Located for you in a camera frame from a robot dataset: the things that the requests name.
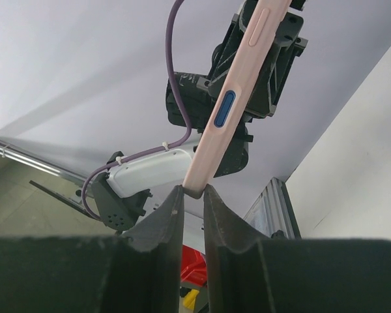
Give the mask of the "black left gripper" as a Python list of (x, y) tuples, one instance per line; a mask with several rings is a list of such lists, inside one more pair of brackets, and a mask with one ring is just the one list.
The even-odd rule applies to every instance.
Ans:
[[(223, 42), (213, 52), (212, 67), (207, 76), (207, 92), (214, 100), (218, 98), (256, 4), (256, 1), (243, 2)], [(293, 61), (295, 57), (301, 56), (308, 43), (299, 37), (303, 25), (303, 18), (291, 12), (287, 12), (280, 22), (247, 103), (246, 115), (256, 119), (274, 115)]]

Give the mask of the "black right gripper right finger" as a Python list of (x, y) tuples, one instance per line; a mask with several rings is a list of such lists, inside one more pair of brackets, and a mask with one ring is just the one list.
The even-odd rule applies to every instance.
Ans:
[(391, 241), (271, 239), (203, 202), (211, 312), (391, 312)]

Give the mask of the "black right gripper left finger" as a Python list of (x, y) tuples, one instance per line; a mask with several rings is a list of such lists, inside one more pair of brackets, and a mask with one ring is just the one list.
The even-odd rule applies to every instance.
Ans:
[(184, 191), (121, 236), (0, 237), (0, 312), (177, 312)]

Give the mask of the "black smartphone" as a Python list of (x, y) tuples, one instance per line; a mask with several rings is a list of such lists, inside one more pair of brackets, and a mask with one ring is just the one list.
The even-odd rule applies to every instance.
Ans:
[(230, 112), (230, 109), (233, 105), (234, 100), (235, 100), (235, 92), (232, 90), (228, 90), (222, 99), (218, 113), (216, 114), (216, 117), (214, 119), (215, 127), (218, 128), (223, 127), (227, 119), (227, 116)]

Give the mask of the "pink silicone phone case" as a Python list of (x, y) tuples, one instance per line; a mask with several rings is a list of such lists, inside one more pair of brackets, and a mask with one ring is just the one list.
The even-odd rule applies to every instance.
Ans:
[[(182, 186), (187, 195), (199, 199), (208, 182), (214, 177), (245, 110), (278, 26), (290, 4), (290, 1), (257, 2), (184, 178)], [(235, 100), (225, 124), (218, 128), (214, 126), (214, 119), (228, 90), (235, 92)]]

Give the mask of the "red plastic bin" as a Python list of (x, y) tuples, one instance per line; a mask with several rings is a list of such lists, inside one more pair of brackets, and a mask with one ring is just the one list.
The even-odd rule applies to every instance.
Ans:
[(181, 282), (202, 287), (207, 282), (207, 266), (198, 250), (182, 246)]

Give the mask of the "left aluminium frame post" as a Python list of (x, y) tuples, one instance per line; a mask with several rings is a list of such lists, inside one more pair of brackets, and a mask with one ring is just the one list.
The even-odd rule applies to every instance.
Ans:
[(277, 178), (269, 181), (244, 220), (270, 238), (301, 238), (287, 187)]

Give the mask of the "front aluminium rail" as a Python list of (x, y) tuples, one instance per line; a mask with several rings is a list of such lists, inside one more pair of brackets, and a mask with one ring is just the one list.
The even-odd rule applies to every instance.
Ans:
[(60, 177), (62, 179), (74, 183), (78, 187), (82, 187), (83, 183), (87, 178), (84, 175), (75, 173), (71, 170), (45, 161), (35, 156), (34, 154), (28, 153), (27, 151), (24, 151), (7, 142), (0, 141), (0, 156), (3, 158), (9, 158), (11, 160), (25, 164), (27, 166), (54, 175), (56, 177)]

